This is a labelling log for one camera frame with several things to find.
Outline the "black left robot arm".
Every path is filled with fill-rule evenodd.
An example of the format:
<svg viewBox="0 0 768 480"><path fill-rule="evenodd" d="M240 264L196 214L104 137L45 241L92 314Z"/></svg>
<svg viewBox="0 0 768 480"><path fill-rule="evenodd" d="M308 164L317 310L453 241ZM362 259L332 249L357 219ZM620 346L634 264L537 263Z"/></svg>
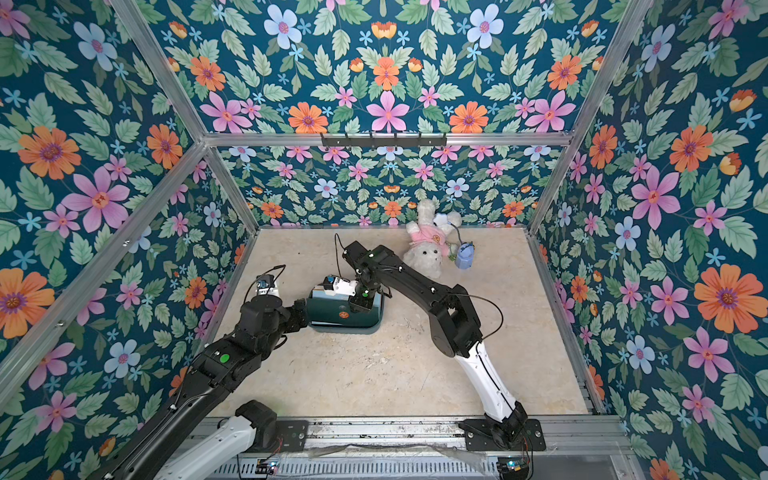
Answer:
<svg viewBox="0 0 768 480"><path fill-rule="evenodd" d="M304 299L290 306L274 295L246 301L234 330L196 356L176 392L90 477L154 478L197 425L261 367L282 337L307 326Z"/></svg>

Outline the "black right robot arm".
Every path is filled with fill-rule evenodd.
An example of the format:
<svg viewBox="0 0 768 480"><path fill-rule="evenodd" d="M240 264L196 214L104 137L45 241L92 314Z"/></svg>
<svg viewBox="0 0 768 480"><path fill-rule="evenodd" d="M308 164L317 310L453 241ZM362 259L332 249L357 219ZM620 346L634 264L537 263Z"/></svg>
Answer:
<svg viewBox="0 0 768 480"><path fill-rule="evenodd" d="M369 250L354 241L342 249L342 257L358 282L351 300L359 307L369 307L372 295L388 287L428 315L434 345L459 363L483 405L486 426L474 433L486 436L501 449L514 446L524 433L528 415L490 360L480 318L466 289L428 278L383 245Z"/></svg>

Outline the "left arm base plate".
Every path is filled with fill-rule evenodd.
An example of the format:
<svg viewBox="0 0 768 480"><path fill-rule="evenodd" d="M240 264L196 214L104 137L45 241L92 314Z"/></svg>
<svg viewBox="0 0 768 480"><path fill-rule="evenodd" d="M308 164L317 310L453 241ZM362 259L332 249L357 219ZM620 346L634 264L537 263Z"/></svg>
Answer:
<svg viewBox="0 0 768 480"><path fill-rule="evenodd" d="M274 435L267 444L268 453L296 453L305 448L310 423L307 420L278 419Z"/></svg>

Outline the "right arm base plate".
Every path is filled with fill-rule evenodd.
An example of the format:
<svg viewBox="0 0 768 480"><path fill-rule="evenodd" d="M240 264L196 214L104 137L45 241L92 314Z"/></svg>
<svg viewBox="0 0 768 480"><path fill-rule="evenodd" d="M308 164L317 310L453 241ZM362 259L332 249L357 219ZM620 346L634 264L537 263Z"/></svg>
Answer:
<svg viewBox="0 0 768 480"><path fill-rule="evenodd" d="M458 422L464 434L465 448L472 452L533 451L546 449L541 423L527 419L524 424L499 423L489 417Z"/></svg>

